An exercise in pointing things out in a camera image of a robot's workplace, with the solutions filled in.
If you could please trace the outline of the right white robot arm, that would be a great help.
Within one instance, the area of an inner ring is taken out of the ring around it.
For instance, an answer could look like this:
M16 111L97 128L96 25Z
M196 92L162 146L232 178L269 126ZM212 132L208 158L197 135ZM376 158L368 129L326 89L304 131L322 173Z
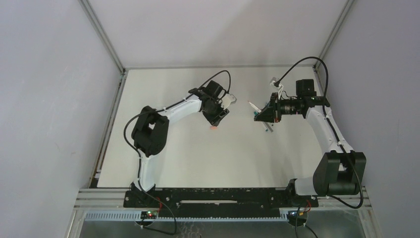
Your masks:
M296 96L289 99L282 98L284 86L276 78L270 85L277 91L272 93L269 103L259 110L254 120L278 123L284 115L301 115L311 126L323 153L312 177L292 181L294 192L299 196L360 193L366 157L344 139L326 97L317 95L314 80L296 81Z

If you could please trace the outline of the black checkered pen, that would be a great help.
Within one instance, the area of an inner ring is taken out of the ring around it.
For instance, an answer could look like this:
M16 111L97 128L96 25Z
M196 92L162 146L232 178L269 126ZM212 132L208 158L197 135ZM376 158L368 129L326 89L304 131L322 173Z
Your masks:
M271 132L271 133L273 133L273 129L272 129L272 127L267 123L267 122L263 122L263 125L264 125L264 127L265 127L265 130L267 131L267 132Z

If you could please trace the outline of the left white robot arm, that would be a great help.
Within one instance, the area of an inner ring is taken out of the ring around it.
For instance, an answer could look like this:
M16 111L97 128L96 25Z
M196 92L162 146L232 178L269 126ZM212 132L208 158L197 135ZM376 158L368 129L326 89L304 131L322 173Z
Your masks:
M228 107L236 101L229 90L210 80L203 86L189 90L187 97L168 107L160 110L143 107L123 129L125 142L139 156L133 185L144 193L155 187L156 160L166 146L171 125L191 114L202 113L211 126L217 127L229 114Z

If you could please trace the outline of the white pen orange end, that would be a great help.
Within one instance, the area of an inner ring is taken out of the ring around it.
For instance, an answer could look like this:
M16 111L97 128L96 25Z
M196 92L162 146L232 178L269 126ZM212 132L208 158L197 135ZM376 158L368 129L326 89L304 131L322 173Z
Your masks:
M253 110L257 113L261 112L261 109L258 108L255 104L253 104L251 101L248 101L248 103L250 104L250 106L253 108Z

